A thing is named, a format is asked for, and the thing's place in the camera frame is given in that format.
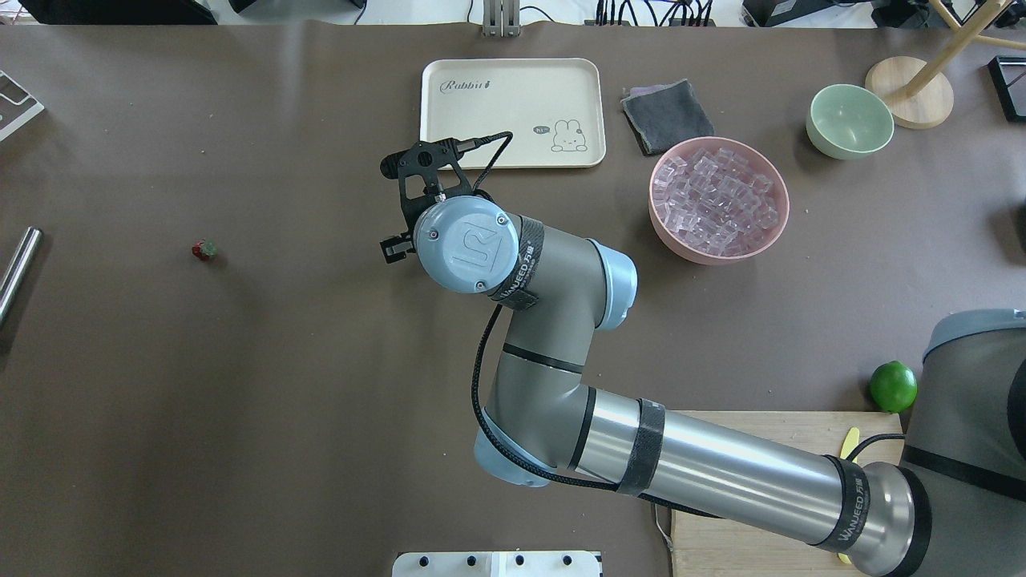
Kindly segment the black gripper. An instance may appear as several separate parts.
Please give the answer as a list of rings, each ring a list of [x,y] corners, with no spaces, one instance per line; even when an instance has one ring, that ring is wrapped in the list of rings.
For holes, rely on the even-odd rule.
[[[474,149],[473,139],[440,139],[436,142],[418,141],[404,151],[382,158],[380,172],[388,180],[396,180],[399,186],[400,208],[406,221],[406,232],[393,235],[380,242],[386,263],[391,264],[406,259],[407,253],[415,253],[415,224],[424,211],[432,208],[450,196],[470,195],[472,186],[458,161],[466,152]],[[439,172],[451,167],[458,177],[457,185],[443,187]],[[411,198],[407,194],[406,181],[409,178],[422,180],[421,196]]]

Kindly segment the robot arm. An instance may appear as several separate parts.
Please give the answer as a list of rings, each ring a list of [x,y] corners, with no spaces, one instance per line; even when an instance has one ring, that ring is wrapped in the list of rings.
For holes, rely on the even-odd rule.
[[[637,290],[623,253],[503,211],[458,161],[492,142],[417,142],[380,165],[433,281],[512,311],[486,408],[471,402],[479,465],[520,485],[567,483],[725,518],[843,554],[872,576],[1024,573],[1024,312],[949,315],[923,355],[898,464],[854,463],[620,397],[580,380],[594,332]]]

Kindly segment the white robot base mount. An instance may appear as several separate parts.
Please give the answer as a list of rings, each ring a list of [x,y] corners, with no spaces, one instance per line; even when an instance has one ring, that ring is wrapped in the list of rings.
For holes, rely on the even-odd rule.
[[[439,551],[406,552],[395,559],[392,576],[602,576],[600,552]]]

